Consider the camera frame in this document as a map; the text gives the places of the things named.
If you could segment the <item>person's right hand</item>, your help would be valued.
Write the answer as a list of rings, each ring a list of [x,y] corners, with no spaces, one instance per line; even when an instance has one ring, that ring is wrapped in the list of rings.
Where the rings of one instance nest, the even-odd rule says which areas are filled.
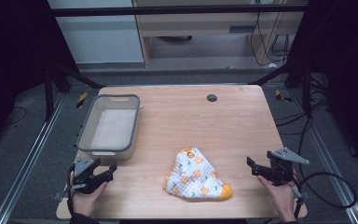
[[[268,190],[281,222],[283,224],[296,224],[295,194],[292,190],[294,183],[289,182],[281,186],[273,186],[270,181],[261,175],[257,179]]]

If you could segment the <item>black metal stand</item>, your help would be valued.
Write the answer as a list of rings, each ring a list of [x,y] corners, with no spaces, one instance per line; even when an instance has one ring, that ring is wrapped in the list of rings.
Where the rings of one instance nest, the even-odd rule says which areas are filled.
[[[82,76],[78,71],[70,69],[61,63],[49,63],[43,73],[46,99],[45,121],[49,121],[54,112],[53,86],[56,86],[59,92],[69,92],[72,88],[66,78],[67,76],[73,77],[93,89],[103,88],[102,84]]]
[[[310,65],[306,61],[293,60],[285,65],[273,70],[266,76],[250,82],[250,85],[264,85],[273,78],[287,74],[284,85],[288,89],[295,88],[299,83],[302,83],[302,109],[308,118],[311,117],[310,107]]]

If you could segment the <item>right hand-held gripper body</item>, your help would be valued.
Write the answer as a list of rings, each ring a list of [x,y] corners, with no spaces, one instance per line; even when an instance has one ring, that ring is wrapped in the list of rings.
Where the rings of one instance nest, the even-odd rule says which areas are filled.
[[[267,157],[272,170],[270,181],[273,186],[282,186],[293,180],[293,164],[309,165],[310,161],[296,154],[287,147],[267,152]]]

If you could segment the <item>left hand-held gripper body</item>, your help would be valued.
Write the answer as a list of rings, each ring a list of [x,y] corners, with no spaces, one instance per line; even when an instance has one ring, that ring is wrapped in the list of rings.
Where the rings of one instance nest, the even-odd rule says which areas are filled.
[[[71,190],[78,191],[83,194],[91,194],[98,187],[94,184],[94,170],[101,164],[100,159],[90,159],[85,157],[77,157],[68,172],[68,186],[62,192],[56,192],[53,198],[62,200]]]

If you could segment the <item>light wooden desk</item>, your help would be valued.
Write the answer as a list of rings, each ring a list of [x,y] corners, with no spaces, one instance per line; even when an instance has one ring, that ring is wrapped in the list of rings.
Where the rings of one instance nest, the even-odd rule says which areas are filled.
[[[294,5],[308,0],[132,0],[136,7]],[[214,13],[139,15],[140,36],[246,34],[258,63],[272,59],[273,40],[278,35],[294,35],[301,23],[301,12]]]

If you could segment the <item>yellow black tape strip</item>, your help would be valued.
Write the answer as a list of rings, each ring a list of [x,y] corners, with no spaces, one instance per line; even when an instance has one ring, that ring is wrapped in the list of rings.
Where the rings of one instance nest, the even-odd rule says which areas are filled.
[[[281,100],[283,102],[286,102],[286,103],[291,103],[293,102],[293,100],[290,98],[290,97],[283,97],[281,92],[279,90],[276,90],[275,91],[275,98],[277,100]]]
[[[85,100],[87,98],[87,95],[88,95],[87,92],[82,92],[80,94],[79,99],[78,99],[78,101],[76,103],[76,108],[81,108],[82,107],[82,105],[84,104],[84,102],[85,102]]]

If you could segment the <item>black crossbar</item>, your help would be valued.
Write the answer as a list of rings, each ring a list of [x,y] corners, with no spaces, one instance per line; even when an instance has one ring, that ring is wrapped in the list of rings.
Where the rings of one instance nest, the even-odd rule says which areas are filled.
[[[213,13],[258,13],[258,12],[301,12],[307,4],[294,5],[220,5],[220,6],[169,6],[169,7],[101,7],[51,9],[55,17],[84,16],[127,16],[127,15],[170,15],[170,14],[213,14]]]

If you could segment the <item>person's left hand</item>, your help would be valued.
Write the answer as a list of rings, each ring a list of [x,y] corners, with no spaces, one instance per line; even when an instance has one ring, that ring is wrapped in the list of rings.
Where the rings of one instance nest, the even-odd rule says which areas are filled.
[[[101,186],[91,194],[79,193],[72,189],[70,195],[72,199],[73,212],[85,217],[92,217],[97,202],[106,189],[107,185],[107,182],[103,182]]]

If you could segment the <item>white orange patterned cloth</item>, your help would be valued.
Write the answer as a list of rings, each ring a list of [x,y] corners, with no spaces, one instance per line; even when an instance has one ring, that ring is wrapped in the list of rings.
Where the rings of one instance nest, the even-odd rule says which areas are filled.
[[[186,200],[224,201],[233,190],[216,175],[216,170],[197,147],[181,149],[162,188],[173,196]]]

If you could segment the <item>grey plastic bin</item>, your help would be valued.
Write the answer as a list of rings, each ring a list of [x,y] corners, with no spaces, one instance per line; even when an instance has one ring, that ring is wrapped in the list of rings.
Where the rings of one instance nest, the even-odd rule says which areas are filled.
[[[139,118],[137,95],[98,95],[92,101],[77,146],[90,158],[128,160],[134,153]]]

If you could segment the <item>aluminium floor rail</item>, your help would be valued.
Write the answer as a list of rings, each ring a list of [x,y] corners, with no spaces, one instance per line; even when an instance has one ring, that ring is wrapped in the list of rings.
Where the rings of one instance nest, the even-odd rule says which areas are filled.
[[[306,122],[304,133],[307,133],[310,136],[310,140],[314,145],[314,149],[316,150],[325,171],[327,173],[342,176],[341,171],[329,153],[316,126],[311,122],[311,119],[308,116],[305,116],[303,120]],[[338,180],[334,176],[331,177],[331,182],[342,206],[354,202],[354,205],[346,208],[345,211],[351,223],[358,224],[358,202],[355,200],[353,190],[351,190],[348,184],[344,183],[342,180]]]
[[[49,119],[43,123],[43,126],[34,140],[34,143],[22,164],[14,182],[7,193],[7,196],[0,205],[0,224],[7,224],[12,211],[20,198],[23,189],[29,179],[31,172],[38,160],[38,157],[48,139],[48,136],[53,128],[56,118],[62,110],[62,104],[66,98],[66,93],[59,93],[57,100],[53,105],[53,111]]]

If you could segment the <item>white cabinet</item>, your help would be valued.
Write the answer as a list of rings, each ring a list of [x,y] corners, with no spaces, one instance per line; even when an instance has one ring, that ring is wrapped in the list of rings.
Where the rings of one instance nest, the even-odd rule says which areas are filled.
[[[132,0],[48,0],[52,9],[132,7]],[[56,18],[77,64],[142,63],[136,19],[127,16]]]

